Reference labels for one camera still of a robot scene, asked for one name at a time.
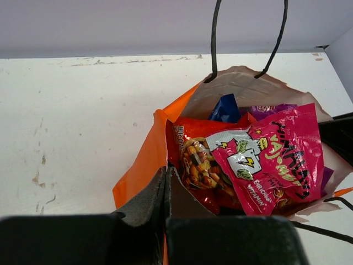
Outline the red mixed snack packet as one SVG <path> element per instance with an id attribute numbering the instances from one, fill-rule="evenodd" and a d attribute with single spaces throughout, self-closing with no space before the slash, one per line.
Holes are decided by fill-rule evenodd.
<path id="1" fill-rule="evenodd" d="M 242 206 L 232 182 L 213 157 L 206 137 L 254 122 L 256 119 L 246 113 L 237 123 L 179 117 L 166 126 L 169 162 L 177 168 L 183 186 L 216 215 L 241 212 Z"/>

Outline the purple candy bag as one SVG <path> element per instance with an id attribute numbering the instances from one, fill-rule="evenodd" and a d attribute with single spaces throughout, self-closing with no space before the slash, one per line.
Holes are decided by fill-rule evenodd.
<path id="1" fill-rule="evenodd" d="M 280 105 L 256 105 L 256 106 L 251 106 L 251 107 L 240 107 L 239 112 L 241 115 L 244 115 L 245 113 L 250 113 L 256 121 L 260 121 L 265 119 L 267 116 L 284 111 L 284 110 L 289 110 L 296 108 L 296 104 L 280 104 Z M 323 179 L 320 187 L 320 192 L 321 192 L 321 197 L 324 197 L 327 195 L 327 192 L 325 191 L 325 186 L 330 180 L 332 174 L 334 171 L 326 166 L 324 166 L 324 171 L 323 171 Z"/>

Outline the orange paper bag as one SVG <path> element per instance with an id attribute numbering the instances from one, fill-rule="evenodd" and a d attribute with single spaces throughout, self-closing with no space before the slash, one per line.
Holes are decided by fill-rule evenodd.
<path id="1" fill-rule="evenodd" d="M 215 9 L 212 17 L 212 28 L 211 28 L 211 62 L 212 62 L 212 73 L 207 77 L 204 83 L 214 83 L 214 79 L 219 75 L 217 69 L 217 51 L 216 51 L 216 28 L 218 13 L 222 1 L 216 1 Z M 257 74 L 255 72 L 255 78 L 260 78 L 267 73 L 275 54 L 280 46 L 282 36 L 284 33 L 288 13 L 288 1 L 284 1 L 284 12 L 282 17 L 282 23 L 279 35 L 277 37 L 276 45 L 264 67 L 264 69 Z M 190 90 L 185 92 L 179 98 L 177 98 L 170 105 L 164 109 L 158 109 L 154 113 L 154 124 L 148 133 L 133 165 L 123 175 L 123 177 L 117 182 L 113 189 L 114 201 L 116 207 L 120 207 L 123 203 L 127 202 L 134 195 L 140 192 L 147 184 L 152 180 L 155 173 L 159 168 L 167 166 L 168 164 L 168 150 L 167 144 L 165 143 L 165 125 L 167 120 L 175 121 L 184 110 L 186 104 L 190 100 L 191 96 L 195 93 L 196 89 L 201 86 L 201 83 L 193 86 Z M 133 181 L 137 181 L 137 186 L 129 186 L 133 184 Z M 295 227 L 304 229 L 307 231 L 315 232 L 321 235 L 329 236 L 338 240 L 342 240 L 352 244 L 352 237 L 339 234 L 333 231 L 320 229 L 318 227 L 300 224 L 298 222 L 292 222 Z"/>

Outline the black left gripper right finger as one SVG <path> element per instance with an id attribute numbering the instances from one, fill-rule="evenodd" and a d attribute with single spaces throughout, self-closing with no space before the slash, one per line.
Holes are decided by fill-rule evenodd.
<path id="1" fill-rule="evenodd" d="M 216 216 L 166 174 L 169 264 L 308 264 L 294 226 L 280 216 Z"/>

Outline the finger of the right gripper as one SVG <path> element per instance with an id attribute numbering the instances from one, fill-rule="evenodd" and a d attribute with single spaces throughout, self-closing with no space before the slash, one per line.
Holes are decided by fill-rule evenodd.
<path id="1" fill-rule="evenodd" d="M 318 123 L 320 138 L 352 166 L 352 113 Z"/>

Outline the pink candy packet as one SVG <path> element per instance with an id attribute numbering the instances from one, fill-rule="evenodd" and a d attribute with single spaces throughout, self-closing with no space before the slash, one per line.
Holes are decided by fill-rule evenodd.
<path id="1" fill-rule="evenodd" d="M 281 192 L 295 203 L 321 198 L 324 160 L 313 103 L 219 131 L 206 142 L 247 215 L 271 215 Z"/>

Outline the blue Burts chips bag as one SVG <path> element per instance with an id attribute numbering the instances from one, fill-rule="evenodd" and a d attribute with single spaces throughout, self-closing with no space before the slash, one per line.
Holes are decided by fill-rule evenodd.
<path id="1" fill-rule="evenodd" d="M 237 123 L 240 118 L 241 114 L 235 96 L 233 94 L 227 94 L 219 99 L 209 115 L 208 120 L 221 121 L 224 123 Z"/>

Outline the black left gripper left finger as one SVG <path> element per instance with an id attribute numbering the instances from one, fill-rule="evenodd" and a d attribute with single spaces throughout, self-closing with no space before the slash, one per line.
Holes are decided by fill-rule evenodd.
<path id="1" fill-rule="evenodd" d="M 1 264 L 162 264 L 167 170 L 112 213 L 1 219 Z"/>

